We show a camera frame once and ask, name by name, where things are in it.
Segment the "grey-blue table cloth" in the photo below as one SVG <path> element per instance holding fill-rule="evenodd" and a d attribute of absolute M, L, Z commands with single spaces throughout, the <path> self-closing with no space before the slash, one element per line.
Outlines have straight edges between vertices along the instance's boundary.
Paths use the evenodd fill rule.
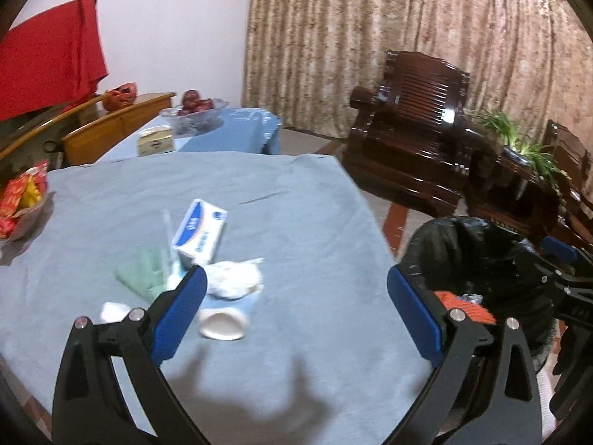
<path fill-rule="evenodd" d="M 333 158 L 175 153 L 48 176 L 49 215 L 1 260 L 1 355 L 50 406 L 74 320 L 140 306 L 116 271 L 165 248 L 189 205 L 224 209 L 219 261 L 256 259 L 264 289 L 245 337 L 191 327 L 162 370 L 214 444 L 379 444 L 430 367 L 387 294 L 393 257 Z"/>

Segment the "white tissue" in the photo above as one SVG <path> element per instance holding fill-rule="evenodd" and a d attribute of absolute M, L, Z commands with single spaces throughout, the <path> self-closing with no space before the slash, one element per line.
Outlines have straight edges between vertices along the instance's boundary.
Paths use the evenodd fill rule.
<path fill-rule="evenodd" d="M 220 261 L 205 267 L 207 294 L 215 299 L 237 300 L 260 291 L 264 278 L 259 270 L 262 258 Z"/>

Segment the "tissue box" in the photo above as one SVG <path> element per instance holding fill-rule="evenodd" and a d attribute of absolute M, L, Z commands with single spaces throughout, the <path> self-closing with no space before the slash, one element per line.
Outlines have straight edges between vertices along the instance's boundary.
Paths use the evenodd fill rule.
<path fill-rule="evenodd" d="M 137 154 L 139 157 L 174 151 L 175 142 L 170 126 L 153 126 L 137 133 Z"/>

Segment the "white paper wad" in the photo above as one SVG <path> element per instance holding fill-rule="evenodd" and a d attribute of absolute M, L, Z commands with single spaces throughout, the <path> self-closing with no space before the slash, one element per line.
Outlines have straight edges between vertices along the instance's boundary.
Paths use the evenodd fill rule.
<path fill-rule="evenodd" d="M 127 317 L 132 310 L 131 306 L 127 306 L 120 302 L 105 302 L 99 312 L 99 319 L 101 323 L 119 323 Z"/>

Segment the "wooden tv cabinet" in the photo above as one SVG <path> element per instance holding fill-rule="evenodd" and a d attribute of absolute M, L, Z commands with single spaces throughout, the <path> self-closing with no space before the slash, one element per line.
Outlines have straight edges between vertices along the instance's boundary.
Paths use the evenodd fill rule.
<path fill-rule="evenodd" d="M 108 113 L 98 95 L 1 149 L 1 173 L 17 174 L 46 160 L 51 170 L 92 164 L 141 126 L 172 106 L 172 92 L 144 93 L 132 106 Z"/>

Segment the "red plastic bag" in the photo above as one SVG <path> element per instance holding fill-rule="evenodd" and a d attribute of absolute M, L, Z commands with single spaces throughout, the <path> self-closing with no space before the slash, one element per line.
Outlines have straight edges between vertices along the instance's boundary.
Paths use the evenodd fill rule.
<path fill-rule="evenodd" d="M 137 95 L 138 88 L 134 82 L 124 83 L 117 88 L 107 90 L 103 94 L 103 109 L 108 113 L 112 113 L 132 106 L 137 99 Z"/>

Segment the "black lined trash bin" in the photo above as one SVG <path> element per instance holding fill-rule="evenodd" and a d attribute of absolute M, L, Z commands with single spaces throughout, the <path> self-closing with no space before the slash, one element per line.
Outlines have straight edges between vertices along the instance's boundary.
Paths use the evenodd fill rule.
<path fill-rule="evenodd" d="M 508 246 L 514 232 L 473 217 L 433 219 L 396 264 L 443 326 L 444 359 L 391 437 L 399 444 L 539 444 L 541 422 L 508 413 Z M 480 303 L 497 320 L 475 323 L 434 294 Z"/>

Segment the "blue white medicine box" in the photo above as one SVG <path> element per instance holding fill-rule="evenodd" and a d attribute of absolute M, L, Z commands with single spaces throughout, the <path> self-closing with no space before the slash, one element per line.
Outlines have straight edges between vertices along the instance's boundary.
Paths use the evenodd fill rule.
<path fill-rule="evenodd" d="M 202 199 L 191 203 L 171 242 L 184 268 L 211 262 L 227 215 L 226 210 Z"/>

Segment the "red snack packets bowl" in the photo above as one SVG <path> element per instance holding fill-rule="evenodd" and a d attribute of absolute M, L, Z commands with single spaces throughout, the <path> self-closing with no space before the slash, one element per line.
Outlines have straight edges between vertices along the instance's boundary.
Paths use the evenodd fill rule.
<path fill-rule="evenodd" d="M 46 160 L 10 180 L 1 198 L 1 240 L 16 241 L 36 226 L 48 196 Z"/>

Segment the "green rubber glove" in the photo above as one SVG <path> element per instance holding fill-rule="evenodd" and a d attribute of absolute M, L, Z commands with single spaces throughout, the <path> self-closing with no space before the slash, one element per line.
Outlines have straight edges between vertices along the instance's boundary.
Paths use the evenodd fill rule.
<path fill-rule="evenodd" d="M 170 255 L 165 247 L 140 246 L 122 258 L 113 274 L 118 282 L 151 303 L 166 291 L 170 271 Z"/>

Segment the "red apples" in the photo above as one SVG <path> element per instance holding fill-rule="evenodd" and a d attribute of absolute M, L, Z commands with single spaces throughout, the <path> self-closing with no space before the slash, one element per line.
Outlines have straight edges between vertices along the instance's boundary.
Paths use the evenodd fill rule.
<path fill-rule="evenodd" d="M 202 99 L 197 90 L 187 90 L 181 100 L 181 109 L 179 109 L 178 116 L 188 116 L 192 113 L 202 113 L 214 109 L 214 102 L 212 99 Z"/>

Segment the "orange foam net sleeve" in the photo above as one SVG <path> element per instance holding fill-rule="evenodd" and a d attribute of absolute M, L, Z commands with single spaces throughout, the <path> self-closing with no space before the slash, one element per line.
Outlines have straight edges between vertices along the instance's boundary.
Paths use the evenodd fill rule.
<path fill-rule="evenodd" d="M 494 316 L 480 303 L 462 299 L 446 290 L 438 290 L 434 294 L 447 310 L 460 309 L 475 323 L 487 324 L 488 326 L 497 323 Z"/>

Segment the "blue white paper cup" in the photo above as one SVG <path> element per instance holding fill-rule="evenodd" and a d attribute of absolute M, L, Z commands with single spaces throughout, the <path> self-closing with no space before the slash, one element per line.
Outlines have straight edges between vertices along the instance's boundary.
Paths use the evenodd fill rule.
<path fill-rule="evenodd" d="M 197 312 L 199 333 L 208 340 L 242 340 L 249 327 L 262 287 L 240 299 L 221 299 L 206 295 Z"/>

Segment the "covered television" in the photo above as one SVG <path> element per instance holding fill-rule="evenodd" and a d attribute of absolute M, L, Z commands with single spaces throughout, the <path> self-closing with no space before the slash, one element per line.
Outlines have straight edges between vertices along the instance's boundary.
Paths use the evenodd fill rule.
<path fill-rule="evenodd" d="M 65 107 L 65 103 L 58 106 L 49 106 L 48 108 L 37 109 L 37 111 L 23 113 L 2 121 L 0 129 L 1 149 L 5 149 L 18 138 L 37 128 L 37 126 L 58 116 Z"/>

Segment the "beige patterned curtain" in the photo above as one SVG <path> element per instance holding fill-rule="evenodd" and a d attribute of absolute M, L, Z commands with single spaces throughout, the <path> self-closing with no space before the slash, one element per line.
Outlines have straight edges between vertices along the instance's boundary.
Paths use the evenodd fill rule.
<path fill-rule="evenodd" d="M 377 85 L 391 50 L 466 71 L 468 106 L 532 139 L 552 119 L 592 141 L 592 39 L 567 0 L 250 0 L 242 101 L 346 137 L 352 89 Z"/>

